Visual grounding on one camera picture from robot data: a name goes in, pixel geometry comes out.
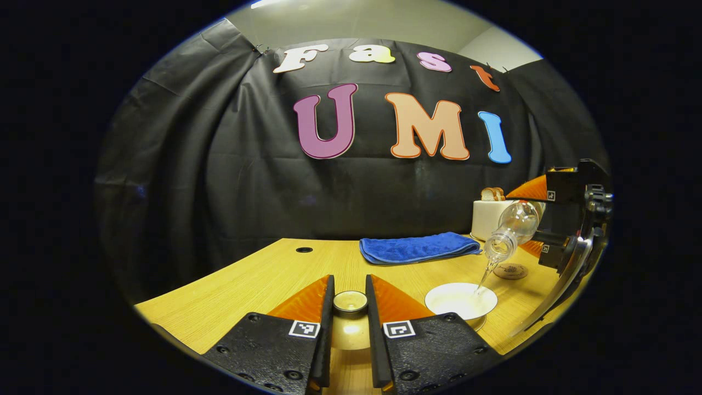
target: black fabric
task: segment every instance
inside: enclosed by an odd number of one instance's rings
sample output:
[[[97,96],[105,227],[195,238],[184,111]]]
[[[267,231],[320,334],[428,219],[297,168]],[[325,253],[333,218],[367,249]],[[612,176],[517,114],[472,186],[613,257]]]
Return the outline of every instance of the black fabric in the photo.
[[[311,44],[329,50],[303,69],[272,72],[286,49]],[[361,44],[387,46],[396,61],[351,61]],[[443,56],[453,71],[424,68],[422,51]],[[562,98],[568,87],[535,63],[503,74],[455,53],[376,39],[320,40],[262,55],[227,20],[188,39],[127,95],[95,180],[102,242],[127,297],[163,294],[280,238],[467,233],[484,187],[509,191],[544,166],[598,159],[604,151],[585,109],[577,97],[553,102],[548,95]],[[471,65],[490,72],[501,91],[487,88]],[[321,96],[318,132],[331,138],[336,114],[327,92],[344,83],[359,87],[354,142],[337,158],[308,157],[293,105]],[[390,92],[412,94],[429,115],[440,100],[459,104],[470,158],[424,150],[414,159],[392,156]],[[479,111],[502,119],[511,163],[488,158]]]

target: clear bottle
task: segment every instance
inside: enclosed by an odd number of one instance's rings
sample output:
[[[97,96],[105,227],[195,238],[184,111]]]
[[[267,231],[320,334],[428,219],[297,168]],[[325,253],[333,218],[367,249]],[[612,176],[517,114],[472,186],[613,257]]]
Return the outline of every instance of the clear bottle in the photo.
[[[544,209],[544,203],[519,200],[502,212],[498,228],[485,242],[485,256],[489,266],[494,268],[509,259],[518,245],[534,236]]]

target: white plate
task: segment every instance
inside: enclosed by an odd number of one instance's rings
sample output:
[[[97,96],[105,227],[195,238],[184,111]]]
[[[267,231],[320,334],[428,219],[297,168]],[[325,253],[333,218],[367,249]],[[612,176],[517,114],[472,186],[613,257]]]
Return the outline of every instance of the white plate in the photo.
[[[424,304],[434,314],[457,313],[463,320],[472,320],[488,314],[497,306],[497,295],[483,287],[478,295],[473,292],[478,284],[449,283],[427,293]]]

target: blue microfiber cloth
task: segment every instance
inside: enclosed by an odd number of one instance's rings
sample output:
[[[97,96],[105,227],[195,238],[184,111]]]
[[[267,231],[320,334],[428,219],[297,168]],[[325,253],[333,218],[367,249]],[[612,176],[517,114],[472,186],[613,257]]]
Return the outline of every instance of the blue microfiber cloth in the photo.
[[[361,239],[361,254],[372,264],[410,264],[480,253],[480,244],[453,232],[423,238]]]

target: table surface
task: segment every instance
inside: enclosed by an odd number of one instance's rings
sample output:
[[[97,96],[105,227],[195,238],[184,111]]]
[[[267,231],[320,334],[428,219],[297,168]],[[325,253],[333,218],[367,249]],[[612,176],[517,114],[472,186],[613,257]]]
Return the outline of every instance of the table surface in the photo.
[[[308,253],[296,252],[311,247]],[[485,286],[498,297],[495,309],[478,331],[500,354],[506,354],[547,323],[556,321],[577,298],[576,293],[527,331],[510,337],[545,299],[558,281],[556,270],[540,266],[522,249],[509,263],[523,264],[529,274],[504,280],[491,274]],[[483,254],[417,264],[380,266],[368,263],[358,240],[281,239],[240,261],[177,290],[137,304],[143,317],[169,331],[197,353],[204,354],[250,311],[267,313],[319,278],[334,275],[336,293],[365,292],[367,274],[374,274],[424,304],[432,288],[446,283],[478,283],[487,259]],[[370,349],[331,350],[331,386],[325,394],[381,394],[371,382]]]

